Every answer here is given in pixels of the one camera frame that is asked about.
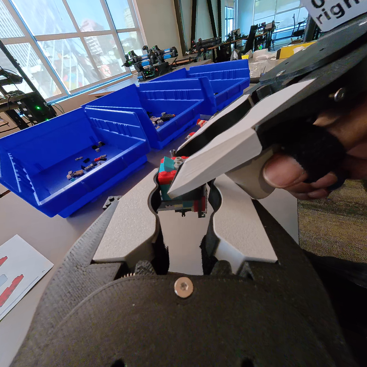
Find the printed brick instruction sheet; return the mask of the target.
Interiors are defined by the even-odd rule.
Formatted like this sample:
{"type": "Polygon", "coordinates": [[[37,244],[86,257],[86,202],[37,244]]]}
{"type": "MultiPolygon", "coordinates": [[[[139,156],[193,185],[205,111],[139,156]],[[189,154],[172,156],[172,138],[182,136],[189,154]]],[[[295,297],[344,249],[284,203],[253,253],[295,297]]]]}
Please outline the printed brick instruction sheet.
{"type": "Polygon", "coordinates": [[[19,235],[0,246],[1,320],[53,266],[19,235]]]}

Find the yellow box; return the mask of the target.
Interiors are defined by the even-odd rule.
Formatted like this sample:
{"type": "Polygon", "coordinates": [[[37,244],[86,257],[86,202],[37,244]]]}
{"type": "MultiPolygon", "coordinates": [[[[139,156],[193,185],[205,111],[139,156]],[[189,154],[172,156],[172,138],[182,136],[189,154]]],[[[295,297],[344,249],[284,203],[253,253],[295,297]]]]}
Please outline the yellow box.
{"type": "Polygon", "coordinates": [[[286,59],[294,55],[295,53],[299,52],[300,50],[303,50],[307,48],[308,46],[316,43],[317,41],[311,41],[307,43],[296,43],[296,44],[290,44],[287,46],[284,46],[277,50],[276,59],[286,59]]]}

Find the teal red toy brick model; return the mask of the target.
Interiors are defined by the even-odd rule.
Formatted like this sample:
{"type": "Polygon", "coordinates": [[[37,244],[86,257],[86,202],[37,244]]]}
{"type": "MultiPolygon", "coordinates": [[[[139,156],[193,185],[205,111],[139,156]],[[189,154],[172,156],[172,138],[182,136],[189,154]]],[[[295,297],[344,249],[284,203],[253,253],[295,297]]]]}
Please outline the teal red toy brick model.
{"type": "Polygon", "coordinates": [[[199,218],[204,218],[207,213],[208,202],[207,184],[173,199],[167,193],[178,168],[187,158],[187,156],[172,156],[161,159],[158,172],[158,185],[162,203],[158,211],[174,211],[181,213],[182,217],[185,217],[187,212],[194,212],[198,214],[199,218]]]}

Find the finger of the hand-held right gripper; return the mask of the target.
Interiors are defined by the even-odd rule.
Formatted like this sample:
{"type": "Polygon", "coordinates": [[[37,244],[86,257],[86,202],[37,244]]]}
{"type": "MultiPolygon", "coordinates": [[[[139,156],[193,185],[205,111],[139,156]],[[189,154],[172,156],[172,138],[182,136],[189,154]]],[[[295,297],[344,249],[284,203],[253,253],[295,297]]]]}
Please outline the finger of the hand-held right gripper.
{"type": "Polygon", "coordinates": [[[226,108],[220,111],[201,127],[186,143],[178,149],[176,156],[191,156],[204,148],[215,137],[237,124],[252,108],[250,94],[243,94],[226,108]]]}
{"type": "Polygon", "coordinates": [[[238,123],[186,159],[177,171],[168,195],[175,198],[186,194],[257,157],[263,148],[254,126],[313,81],[293,84],[257,103],[238,123]]]}

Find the person's right hand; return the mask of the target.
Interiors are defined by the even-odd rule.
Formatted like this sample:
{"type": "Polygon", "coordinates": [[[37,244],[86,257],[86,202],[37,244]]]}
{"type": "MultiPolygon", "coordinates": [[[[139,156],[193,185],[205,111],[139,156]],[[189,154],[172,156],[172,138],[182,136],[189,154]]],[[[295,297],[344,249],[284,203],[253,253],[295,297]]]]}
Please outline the person's right hand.
{"type": "Polygon", "coordinates": [[[274,188],[288,191],[300,200],[327,198],[330,187],[343,175],[350,180],[367,178],[367,102],[355,107],[324,111],[314,122],[334,135],[346,149],[346,157],[339,165],[339,172],[330,171],[315,182],[306,183],[308,174],[294,158],[276,153],[265,164],[263,177],[274,188]]]}

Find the scattered small toy bricks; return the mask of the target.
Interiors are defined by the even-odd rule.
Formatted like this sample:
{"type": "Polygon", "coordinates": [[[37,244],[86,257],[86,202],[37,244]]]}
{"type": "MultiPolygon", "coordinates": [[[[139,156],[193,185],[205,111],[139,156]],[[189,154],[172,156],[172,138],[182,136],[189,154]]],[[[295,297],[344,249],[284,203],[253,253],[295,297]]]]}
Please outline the scattered small toy bricks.
{"type": "Polygon", "coordinates": [[[74,161],[80,166],[76,166],[68,171],[67,173],[67,180],[75,181],[77,178],[83,176],[84,174],[90,172],[94,168],[102,165],[104,162],[107,161],[107,154],[102,154],[102,147],[105,146],[103,141],[99,141],[98,143],[91,146],[91,149],[94,153],[97,153],[97,156],[93,156],[90,158],[88,155],[79,156],[74,158],[74,161]]]}
{"type": "Polygon", "coordinates": [[[151,116],[149,117],[149,119],[152,122],[155,129],[158,130],[160,129],[161,126],[163,126],[166,122],[170,121],[174,117],[176,117],[175,114],[169,114],[167,112],[162,112],[161,116],[158,116],[158,117],[151,116]]]}

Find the black hub with green lights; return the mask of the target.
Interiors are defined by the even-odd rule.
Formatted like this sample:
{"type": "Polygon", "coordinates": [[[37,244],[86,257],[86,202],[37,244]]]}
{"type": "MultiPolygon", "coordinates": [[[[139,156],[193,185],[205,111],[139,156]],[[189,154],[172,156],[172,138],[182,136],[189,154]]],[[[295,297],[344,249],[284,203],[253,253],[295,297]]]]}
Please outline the black hub with green lights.
{"type": "Polygon", "coordinates": [[[38,92],[30,92],[13,97],[14,103],[17,102],[19,110],[30,121],[41,123],[57,117],[53,107],[49,106],[38,92]]]}

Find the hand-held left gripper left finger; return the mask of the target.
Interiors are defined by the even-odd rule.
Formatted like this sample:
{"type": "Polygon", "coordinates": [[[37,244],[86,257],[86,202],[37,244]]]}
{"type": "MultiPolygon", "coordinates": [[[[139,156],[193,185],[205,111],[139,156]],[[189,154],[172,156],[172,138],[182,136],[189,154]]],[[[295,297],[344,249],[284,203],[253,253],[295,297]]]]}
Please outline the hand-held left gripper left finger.
{"type": "Polygon", "coordinates": [[[158,172],[152,171],[118,200],[93,261],[124,262],[134,270],[147,260],[157,274],[167,274],[169,254],[158,217],[161,203],[158,172]]]}

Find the person's dark clothing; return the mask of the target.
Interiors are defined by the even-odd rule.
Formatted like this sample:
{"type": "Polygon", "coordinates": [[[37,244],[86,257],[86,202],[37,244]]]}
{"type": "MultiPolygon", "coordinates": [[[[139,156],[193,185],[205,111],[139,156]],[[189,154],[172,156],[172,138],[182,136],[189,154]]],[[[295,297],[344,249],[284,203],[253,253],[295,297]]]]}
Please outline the person's dark clothing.
{"type": "Polygon", "coordinates": [[[327,290],[356,362],[367,366],[367,264],[303,251],[327,290]]]}

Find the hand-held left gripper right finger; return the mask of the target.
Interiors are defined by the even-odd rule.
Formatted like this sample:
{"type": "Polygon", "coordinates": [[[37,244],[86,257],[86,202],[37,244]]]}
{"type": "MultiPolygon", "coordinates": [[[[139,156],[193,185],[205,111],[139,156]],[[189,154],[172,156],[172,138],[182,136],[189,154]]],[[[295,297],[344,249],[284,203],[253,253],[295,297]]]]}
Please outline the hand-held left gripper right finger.
{"type": "Polygon", "coordinates": [[[278,261],[251,197],[226,175],[211,183],[209,204],[213,213],[200,246],[204,273],[220,260],[227,261],[233,273],[245,262],[278,261]]]}

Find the tall black stand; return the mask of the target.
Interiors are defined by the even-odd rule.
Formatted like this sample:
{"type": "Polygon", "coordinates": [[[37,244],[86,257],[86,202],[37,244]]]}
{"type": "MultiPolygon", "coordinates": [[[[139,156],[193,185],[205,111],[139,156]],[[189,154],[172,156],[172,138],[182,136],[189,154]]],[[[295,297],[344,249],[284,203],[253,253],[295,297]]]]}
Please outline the tall black stand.
{"type": "Polygon", "coordinates": [[[25,81],[25,83],[29,86],[29,88],[35,92],[38,96],[42,97],[42,95],[39,93],[37,88],[34,86],[32,81],[29,79],[27,74],[23,71],[21,68],[21,65],[18,63],[18,61],[12,56],[12,54],[8,51],[7,47],[4,45],[2,41],[0,41],[0,48],[3,54],[7,57],[8,61],[11,63],[14,69],[17,70],[17,73],[19,74],[19,77],[22,77],[22,79],[25,81]]]}

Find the large window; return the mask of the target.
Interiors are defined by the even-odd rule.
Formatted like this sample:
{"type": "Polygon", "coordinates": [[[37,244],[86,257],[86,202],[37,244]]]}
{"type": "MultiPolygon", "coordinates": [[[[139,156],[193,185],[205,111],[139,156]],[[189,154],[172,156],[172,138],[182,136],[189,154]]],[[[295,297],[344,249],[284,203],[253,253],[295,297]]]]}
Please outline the large window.
{"type": "Polygon", "coordinates": [[[2,0],[1,41],[47,101],[131,75],[145,41],[136,1],[2,0]]]}

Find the blue plastic storage bin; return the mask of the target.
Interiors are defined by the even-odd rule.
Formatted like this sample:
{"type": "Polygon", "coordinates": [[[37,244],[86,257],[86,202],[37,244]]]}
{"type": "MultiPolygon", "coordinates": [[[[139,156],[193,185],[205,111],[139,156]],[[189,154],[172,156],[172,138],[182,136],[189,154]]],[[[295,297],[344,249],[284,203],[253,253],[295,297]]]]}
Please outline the blue plastic storage bin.
{"type": "Polygon", "coordinates": [[[49,217],[67,218],[147,161],[146,140],[96,128],[83,108],[1,138],[1,184],[49,217]],[[74,158],[97,156],[103,141],[107,161],[67,180],[80,166],[74,158]]]}
{"type": "Polygon", "coordinates": [[[250,70],[247,59],[209,63],[172,71],[153,81],[207,77],[212,87],[217,111],[221,111],[249,87],[250,70]]]}
{"type": "Polygon", "coordinates": [[[146,140],[162,149],[194,125],[200,114],[213,115],[216,103],[206,77],[129,85],[82,105],[96,128],[146,140]],[[151,116],[176,117],[156,130],[151,116]]]}

